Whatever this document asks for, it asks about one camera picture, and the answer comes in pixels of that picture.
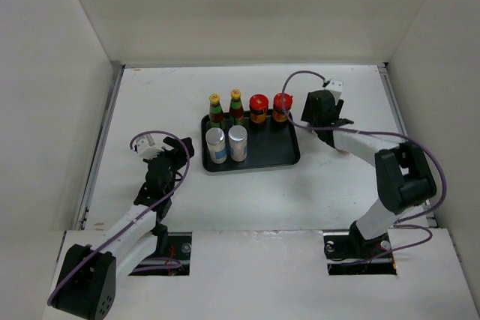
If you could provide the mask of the silver-lid white jar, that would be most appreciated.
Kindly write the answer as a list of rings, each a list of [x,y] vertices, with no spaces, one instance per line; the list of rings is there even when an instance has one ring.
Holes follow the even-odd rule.
[[[227,159],[224,131],[217,127],[210,128],[205,133],[205,140],[211,161],[216,164],[224,163]]]

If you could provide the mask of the red-lid dark sauce jar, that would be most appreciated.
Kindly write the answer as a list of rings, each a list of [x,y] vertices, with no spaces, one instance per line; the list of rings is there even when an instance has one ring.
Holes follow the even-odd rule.
[[[273,99],[272,120],[277,124],[287,123],[287,116],[293,104],[293,97],[287,93],[278,93]]]

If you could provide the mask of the red-label sauce bottle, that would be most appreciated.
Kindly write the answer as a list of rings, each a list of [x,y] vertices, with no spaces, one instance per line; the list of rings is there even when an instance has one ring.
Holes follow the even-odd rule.
[[[225,116],[221,107],[221,98],[218,94],[209,96],[209,123],[211,127],[225,129]]]

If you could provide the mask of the tall silver-capped white bottle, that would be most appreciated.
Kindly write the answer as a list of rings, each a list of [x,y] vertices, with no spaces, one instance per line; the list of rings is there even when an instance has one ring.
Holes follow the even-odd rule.
[[[241,125],[234,125],[229,129],[229,149],[231,158],[240,163],[247,158],[248,132]]]

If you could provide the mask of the green-label sauce bottle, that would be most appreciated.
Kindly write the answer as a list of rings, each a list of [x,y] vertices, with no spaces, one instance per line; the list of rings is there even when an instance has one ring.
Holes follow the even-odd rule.
[[[229,118],[232,125],[244,125],[245,111],[242,105],[241,92],[238,89],[233,89],[230,92],[231,100],[229,105]]]

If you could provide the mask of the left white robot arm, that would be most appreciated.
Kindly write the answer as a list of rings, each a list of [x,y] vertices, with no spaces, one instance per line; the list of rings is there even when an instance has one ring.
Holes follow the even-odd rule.
[[[189,137],[165,133],[165,146],[159,148],[152,134],[130,141],[130,149],[147,165],[132,206],[96,241],[68,249],[48,306],[81,319],[104,319],[126,277],[189,273],[192,236],[171,233],[162,222],[188,173],[194,147]]]

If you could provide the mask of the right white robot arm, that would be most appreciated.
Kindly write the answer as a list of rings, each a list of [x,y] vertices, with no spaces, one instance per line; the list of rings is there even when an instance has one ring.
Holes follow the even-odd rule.
[[[437,186],[420,146],[408,140],[396,143],[349,129],[340,117],[342,100],[328,90],[310,92],[301,120],[330,147],[351,153],[375,169],[378,198],[349,228],[348,248],[366,256],[382,236],[409,209],[437,194]]]

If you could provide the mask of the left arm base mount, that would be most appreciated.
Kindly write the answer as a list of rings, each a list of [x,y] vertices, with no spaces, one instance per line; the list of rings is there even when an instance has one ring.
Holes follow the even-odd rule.
[[[131,276],[188,276],[192,254],[192,233],[170,232],[167,226],[160,224],[152,234],[157,237],[157,248],[139,263]]]

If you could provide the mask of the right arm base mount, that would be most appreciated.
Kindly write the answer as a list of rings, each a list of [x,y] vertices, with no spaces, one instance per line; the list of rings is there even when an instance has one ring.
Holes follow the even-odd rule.
[[[387,232],[365,240],[359,230],[350,226],[348,231],[324,232],[324,254],[327,271],[331,276],[396,275]]]

